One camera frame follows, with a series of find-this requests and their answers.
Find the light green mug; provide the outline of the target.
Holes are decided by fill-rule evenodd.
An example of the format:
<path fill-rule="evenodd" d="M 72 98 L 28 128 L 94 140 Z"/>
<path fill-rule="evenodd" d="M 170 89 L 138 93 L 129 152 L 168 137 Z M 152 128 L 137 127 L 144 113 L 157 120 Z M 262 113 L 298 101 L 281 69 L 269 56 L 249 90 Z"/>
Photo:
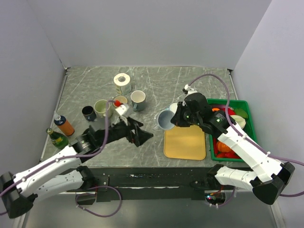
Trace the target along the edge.
<path fill-rule="evenodd" d="M 94 104 L 94 111 L 99 117 L 106 117 L 110 118 L 112 116 L 112 110 L 107 100 L 98 100 Z"/>

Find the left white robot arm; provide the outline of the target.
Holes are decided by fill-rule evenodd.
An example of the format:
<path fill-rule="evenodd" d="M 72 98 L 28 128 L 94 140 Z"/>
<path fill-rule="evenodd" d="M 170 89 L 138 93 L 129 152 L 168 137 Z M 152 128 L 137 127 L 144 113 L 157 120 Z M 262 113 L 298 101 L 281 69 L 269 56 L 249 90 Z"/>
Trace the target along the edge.
<path fill-rule="evenodd" d="M 108 143 L 122 138 L 136 147 L 143 145 L 153 134 L 142 130 L 142 126 L 143 123 L 130 117 L 114 125 L 105 123 L 103 130 L 89 126 L 53 157 L 26 171 L 1 175 L 0 197 L 5 214 L 15 219 L 30 211 L 39 200 L 69 190 L 92 189 L 94 175 L 83 163 L 100 154 Z"/>

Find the cream mug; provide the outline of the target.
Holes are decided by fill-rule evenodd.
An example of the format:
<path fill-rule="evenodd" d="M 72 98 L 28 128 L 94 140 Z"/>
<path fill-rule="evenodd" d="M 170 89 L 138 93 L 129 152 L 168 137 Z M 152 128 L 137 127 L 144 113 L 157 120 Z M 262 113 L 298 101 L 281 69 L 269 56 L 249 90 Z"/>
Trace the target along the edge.
<path fill-rule="evenodd" d="M 126 96 L 123 96 L 123 95 L 118 95 L 116 97 L 113 98 L 114 101 L 119 101 L 120 103 L 123 103 L 123 104 L 127 104 L 128 103 L 128 99 Z"/>

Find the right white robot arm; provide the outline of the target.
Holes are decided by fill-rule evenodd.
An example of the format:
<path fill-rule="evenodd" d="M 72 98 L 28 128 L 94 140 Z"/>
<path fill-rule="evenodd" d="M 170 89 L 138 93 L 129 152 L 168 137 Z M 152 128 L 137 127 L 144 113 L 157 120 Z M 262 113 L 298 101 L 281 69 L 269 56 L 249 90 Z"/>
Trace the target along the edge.
<path fill-rule="evenodd" d="M 207 178 L 212 189 L 230 185 L 250 190 L 263 203 L 272 205 L 289 183 L 295 167 L 263 153 L 236 121 L 219 110 L 214 112 L 204 95 L 187 92 L 178 102 L 171 123 L 177 127 L 198 126 L 203 132 L 216 137 L 232 149 L 250 168 L 250 171 L 215 165 Z"/>

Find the small grey cup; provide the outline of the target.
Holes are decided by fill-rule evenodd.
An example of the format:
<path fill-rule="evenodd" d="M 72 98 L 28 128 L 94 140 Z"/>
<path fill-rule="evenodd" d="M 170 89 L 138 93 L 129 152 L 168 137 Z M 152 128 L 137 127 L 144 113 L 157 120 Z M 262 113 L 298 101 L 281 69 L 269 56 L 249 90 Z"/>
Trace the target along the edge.
<path fill-rule="evenodd" d="M 171 123 L 171 119 L 173 118 L 174 115 L 175 113 L 169 109 L 162 110 L 154 117 L 154 121 L 156 124 L 155 127 L 161 128 L 163 130 L 171 130 L 174 127 L 174 124 Z"/>

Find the dark blue mug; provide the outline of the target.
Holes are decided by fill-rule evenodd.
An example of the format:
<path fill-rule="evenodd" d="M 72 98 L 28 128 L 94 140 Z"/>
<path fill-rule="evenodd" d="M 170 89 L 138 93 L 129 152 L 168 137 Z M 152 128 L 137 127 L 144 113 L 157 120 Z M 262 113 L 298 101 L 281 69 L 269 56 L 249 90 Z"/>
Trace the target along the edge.
<path fill-rule="evenodd" d="M 95 113 L 94 108 L 92 106 L 83 107 L 82 115 L 89 122 L 93 122 L 96 119 L 96 113 Z"/>

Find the grey blue mug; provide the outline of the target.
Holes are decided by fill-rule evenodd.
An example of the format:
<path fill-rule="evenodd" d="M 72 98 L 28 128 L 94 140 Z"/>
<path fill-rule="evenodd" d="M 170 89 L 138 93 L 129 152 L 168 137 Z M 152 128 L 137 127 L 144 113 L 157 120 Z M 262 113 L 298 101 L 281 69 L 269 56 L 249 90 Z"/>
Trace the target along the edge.
<path fill-rule="evenodd" d="M 131 102 L 134 112 L 143 111 L 146 108 L 146 94 L 141 90 L 131 93 Z"/>

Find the light blue white mug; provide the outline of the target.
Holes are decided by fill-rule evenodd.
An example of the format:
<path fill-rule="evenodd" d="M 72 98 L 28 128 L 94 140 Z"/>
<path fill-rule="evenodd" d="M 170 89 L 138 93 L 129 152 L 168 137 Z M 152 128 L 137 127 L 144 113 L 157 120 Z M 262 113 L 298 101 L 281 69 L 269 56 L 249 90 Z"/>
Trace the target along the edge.
<path fill-rule="evenodd" d="M 169 110 L 175 114 L 177 111 L 177 108 L 178 108 L 178 103 L 172 103 L 167 108 L 165 108 L 165 110 Z"/>

